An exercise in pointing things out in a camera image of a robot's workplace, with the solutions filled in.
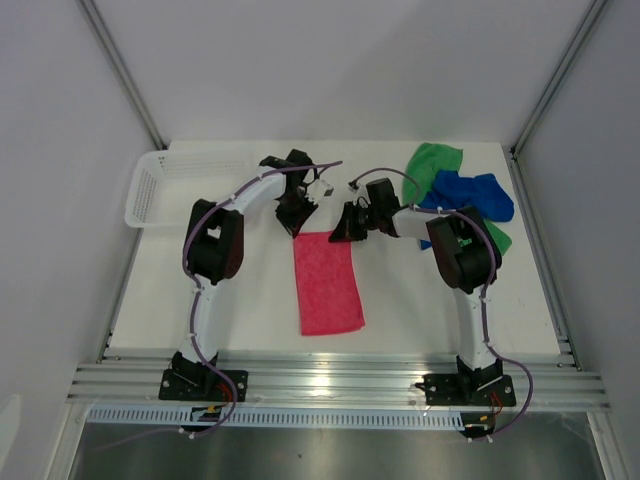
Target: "green towel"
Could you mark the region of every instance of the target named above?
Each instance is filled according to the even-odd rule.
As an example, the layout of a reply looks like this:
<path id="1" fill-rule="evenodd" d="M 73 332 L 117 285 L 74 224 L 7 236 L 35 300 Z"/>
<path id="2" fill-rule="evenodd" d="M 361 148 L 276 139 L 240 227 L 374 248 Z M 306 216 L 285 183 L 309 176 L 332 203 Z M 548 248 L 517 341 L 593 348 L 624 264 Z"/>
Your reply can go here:
<path id="1" fill-rule="evenodd" d="M 439 143 L 423 143 L 413 154 L 405 170 L 407 175 L 418 182 L 420 195 L 416 195 L 416 187 L 413 182 L 405 178 L 402 181 L 403 203 L 411 201 L 419 203 L 431 191 L 431 184 L 440 170 L 457 172 L 460 170 L 460 165 L 462 165 L 462 150 Z M 484 224 L 493 237 L 500 255 L 507 253 L 512 243 L 511 237 L 490 220 L 485 219 Z"/>
<path id="2" fill-rule="evenodd" d="M 500 255 L 504 257 L 504 254 L 509 250 L 513 240 L 511 240 L 511 237 L 500 230 L 491 220 L 487 220 L 485 218 L 484 224 L 486 225 L 487 230 L 489 230 L 493 241 L 496 243 L 496 247 L 498 247 Z"/>

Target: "gray wall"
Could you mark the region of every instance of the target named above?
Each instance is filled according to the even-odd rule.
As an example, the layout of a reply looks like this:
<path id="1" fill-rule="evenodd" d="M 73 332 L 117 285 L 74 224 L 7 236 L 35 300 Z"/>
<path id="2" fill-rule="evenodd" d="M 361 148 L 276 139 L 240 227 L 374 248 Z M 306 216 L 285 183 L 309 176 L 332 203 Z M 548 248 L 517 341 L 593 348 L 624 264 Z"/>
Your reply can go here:
<path id="1" fill-rule="evenodd" d="M 165 138 L 513 140 L 589 0 L 109 0 Z"/>
<path id="2" fill-rule="evenodd" d="M 0 4 L 0 402 L 23 396 L 2 478 L 39 478 L 77 363 L 98 341 L 123 199 L 151 149 L 72 0 Z"/>
<path id="3" fill-rule="evenodd" d="M 640 2 L 616 0 L 525 148 L 580 358 L 640 473 Z"/>

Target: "pink cloth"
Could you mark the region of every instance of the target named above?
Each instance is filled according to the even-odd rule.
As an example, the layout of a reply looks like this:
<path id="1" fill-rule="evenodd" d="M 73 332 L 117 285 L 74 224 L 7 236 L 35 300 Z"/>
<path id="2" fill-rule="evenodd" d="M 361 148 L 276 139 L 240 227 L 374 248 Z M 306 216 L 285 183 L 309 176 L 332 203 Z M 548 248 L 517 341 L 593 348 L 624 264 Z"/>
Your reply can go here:
<path id="1" fill-rule="evenodd" d="M 331 232 L 301 233 L 293 257 L 302 335 L 333 335 L 364 327 L 350 243 L 329 243 Z"/>

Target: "blue cloth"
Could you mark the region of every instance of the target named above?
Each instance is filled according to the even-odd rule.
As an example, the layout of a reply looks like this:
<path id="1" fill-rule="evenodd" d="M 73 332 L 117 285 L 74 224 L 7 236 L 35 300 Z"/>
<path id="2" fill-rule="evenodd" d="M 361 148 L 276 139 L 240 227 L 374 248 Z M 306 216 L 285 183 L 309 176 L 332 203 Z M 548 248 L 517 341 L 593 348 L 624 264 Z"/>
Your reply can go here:
<path id="1" fill-rule="evenodd" d="M 458 172 L 440 170 L 431 185 L 431 191 L 420 202 L 422 208 L 445 210 L 474 206 L 482 215 L 495 222 L 509 222 L 515 213 L 513 200 L 502 189 L 495 175 L 487 173 L 477 177 L 461 177 Z M 420 241 L 420 248 L 431 247 L 431 242 Z"/>

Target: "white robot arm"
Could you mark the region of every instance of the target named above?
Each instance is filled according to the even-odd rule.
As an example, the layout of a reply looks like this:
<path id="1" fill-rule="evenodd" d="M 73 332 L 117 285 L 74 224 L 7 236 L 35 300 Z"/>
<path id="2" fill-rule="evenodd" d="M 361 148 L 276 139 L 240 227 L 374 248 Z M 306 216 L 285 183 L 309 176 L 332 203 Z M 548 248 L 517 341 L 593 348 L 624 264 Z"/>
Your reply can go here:
<path id="1" fill-rule="evenodd" d="M 350 186 L 354 190 L 357 187 L 353 182 Z M 507 391 L 512 392 L 511 379 L 503 375 L 502 361 L 496 358 L 487 344 L 491 337 L 491 287 L 485 284 L 492 275 L 492 260 L 495 262 L 495 269 L 490 283 L 495 282 L 495 272 L 502 264 L 502 257 L 477 210 L 465 207 L 454 214 L 437 211 L 425 213 L 409 206 L 401 206 L 388 178 L 368 183 L 368 200 L 364 197 L 365 192 L 360 192 L 358 200 L 345 203 L 340 222 L 329 241 L 365 240 L 368 231 L 372 230 L 379 230 L 392 237 L 429 240 L 432 242 L 440 275 L 453 289 L 460 326 L 458 374 L 449 377 L 441 374 L 425 375 L 425 382 L 417 386 L 428 390 L 427 403 L 483 406 L 489 404 L 489 395 L 497 387 L 502 389 L 500 395 L 506 387 L 509 387 L 506 388 Z M 441 380 L 443 384 L 449 385 L 444 385 L 445 388 L 436 385 Z M 513 396 L 500 398 L 505 405 L 515 402 Z"/>
<path id="2" fill-rule="evenodd" d="M 333 192 L 333 188 L 320 179 L 318 167 L 306 153 L 298 150 L 292 150 L 285 160 L 267 157 L 260 162 L 255 176 L 229 200 L 216 205 L 201 199 L 194 204 L 183 267 L 197 288 L 191 297 L 192 311 L 186 338 L 163 375 L 161 400 L 218 400 L 219 392 L 214 388 L 218 379 L 203 364 L 203 359 L 212 365 L 216 363 L 220 319 L 214 306 L 229 279 L 242 265 L 245 218 L 277 200 L 276 218 L 292 237 L 296 237 L 307 218 L 318 208 L 318 202 Z M 313 179 L 305 182 L 310 170 Z"/>

